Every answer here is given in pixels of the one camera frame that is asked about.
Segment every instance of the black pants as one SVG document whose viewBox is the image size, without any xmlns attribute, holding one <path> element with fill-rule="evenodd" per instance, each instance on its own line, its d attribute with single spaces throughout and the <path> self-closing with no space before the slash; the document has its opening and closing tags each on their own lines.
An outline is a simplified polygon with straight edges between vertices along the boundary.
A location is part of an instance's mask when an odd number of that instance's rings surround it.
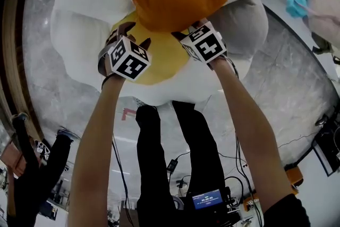
<svg viewBox="0 0 340 227">
<path fill-rule="evenodd" d="M 217 146 L 204 116 L 194 110 L 194 104 L 173 102 L 173 106 L 191 151 L 191 180 L 187 197 L 224 188 Z M 158 223 L 159 226 L 178 225 L 179 219 L 174 216 L 175 204 L 169 192 L 164 150 L 160 143 L 158 112 L 151 106 L 139 107 L 136 121 L 140 127 L 137 143 L 141 173 L 141 196 L 137 203 L 139 224 L 141 227 L 150 226 L 151 221 L 158 217 L 163 219 Z"/>
<path fill-rule="evenodd" d="M 58 135 L 50 151 L 47 165 L 39 167 L 24 121 L 15 119 L 13 126 L 26 160 L 24 173 L 15 181 L 14 185 L 16 216 L 23 216 L 35 221 L 40 205 L 48 199 L 64 171 L 72 140 L 68 136 Z"/>
</svg>

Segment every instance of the blue screen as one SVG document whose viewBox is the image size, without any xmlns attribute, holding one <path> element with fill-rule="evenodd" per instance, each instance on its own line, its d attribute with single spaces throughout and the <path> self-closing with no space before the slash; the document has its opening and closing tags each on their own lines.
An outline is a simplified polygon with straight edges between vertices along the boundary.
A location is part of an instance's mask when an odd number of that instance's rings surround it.
<svg viewBox="0 0 340 227">
<path fill-rule="evenodd" d="M 194 196 L 192 197 L 192 200 L 196 210 L 223 202 L 221 193 L 218 189 L 205 194 Z"/>
</svg>

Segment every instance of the orange cushion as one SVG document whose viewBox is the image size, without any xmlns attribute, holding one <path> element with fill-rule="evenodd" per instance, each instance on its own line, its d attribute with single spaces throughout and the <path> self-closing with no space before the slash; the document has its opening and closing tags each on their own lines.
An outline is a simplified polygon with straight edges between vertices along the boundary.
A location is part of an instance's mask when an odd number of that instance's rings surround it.
<svg viewBox="0 0 340 227">
<path fill-rule="evenodd" d="M 150 31 L 182 31 L 216 12 L 227 0 L 133 0 L 138 19 Z"/>
</svg>

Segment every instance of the gray floor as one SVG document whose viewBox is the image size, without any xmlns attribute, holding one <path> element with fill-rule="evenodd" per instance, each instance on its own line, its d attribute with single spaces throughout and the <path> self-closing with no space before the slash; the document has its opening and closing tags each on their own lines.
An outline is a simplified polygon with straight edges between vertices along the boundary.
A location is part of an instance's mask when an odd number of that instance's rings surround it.
<svg viewBox="0 0 340 227">
<path fill-rule="evenodd" d="M 27 0 L 23 29 L 24 63 L 29 91 L 42 130 L 51 143 L 59 125 L 82 135 L 99 96 L 93 87 L 78 83 L 66 74 L 62 58 L 52 47 L 49 20 L 53 3 L 54 0 Z M 267 41 L 254 56 L 243 83 L 269 119 L 280 146 L 300 136 L 317 132 L 315 121 L 324 112 L 332 110 L 338 96 L 310 51 L 278 21 L 268 17 Z M 227 156 L 235 156 L 234 128 L 224 94 L 214 94 L 197 107 L 206 117 L 219 151 Z M 139 129 L 133 116 L 122 120 L 124 108 L 137 108 L 133 98 L 119 99 L 114 132 L 126 172 L 129 195 L 137 200 L 140 193 L 136 153 Z M 158 110 L 161 117 L 162 144 L 168 163 L 172 158 L 185 153 L 188 146 L 173 109 L 169 105 L 163 105 Z M 291 163 L 299 158 L 311 139 L 312 136 L 309 136 L 282 146 L 279 151 L 283 163 Z M 77 147 L 77 143 L 72 144 L 70 162 L 74 162 Z M 221 158 L 221 161 L 226 174 L 232 171 L 233 175 L 237 175 L 233 159 Z M 111 169 L 109 206 L 116 207 L 118 201 L 124 199 L 124 190 L 113 158 Z M 174 181 L 190 174 L 190 169 L 190 157 L 182 156 L 172 176 L 172 193 L 176 193 Z M 71 173 L 72 168 L 69 173 L 64 173 L 64 177 L 69 180 Z M 232 187 L 234 194 L 239 194 L 240 187 L 237 183 L 228 185 Z"/>
</svg>

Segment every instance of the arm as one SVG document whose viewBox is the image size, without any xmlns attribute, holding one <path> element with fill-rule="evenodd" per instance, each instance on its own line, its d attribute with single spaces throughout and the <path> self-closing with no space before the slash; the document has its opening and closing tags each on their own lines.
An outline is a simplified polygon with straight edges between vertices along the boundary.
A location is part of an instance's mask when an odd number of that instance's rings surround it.
<svg viewBox="0 0 340 227">
<path fill-rule="evenodd" d="M 8 170 L 8 193 L 7 193 L 7 214 L 9 216 L 15 217 L 15 202 L 14 202 L 14 176 L 13 170 L 9 166 Z"/>
<path fill-rule="evenodd" d="M 281 164 L 274 132 L 229 64 L 218 58 L 210 65 L 222 84 L 236 135 L 248 162 L 262 211 L 265 212 L 292 193 Z"/>
<path fill-rule="evenodd" d="M 104 84 L 82 136 L 72 177 L 69 225 L 107 226 L 107 190 L 116 103 L 123 78 Z"/>
</svg>

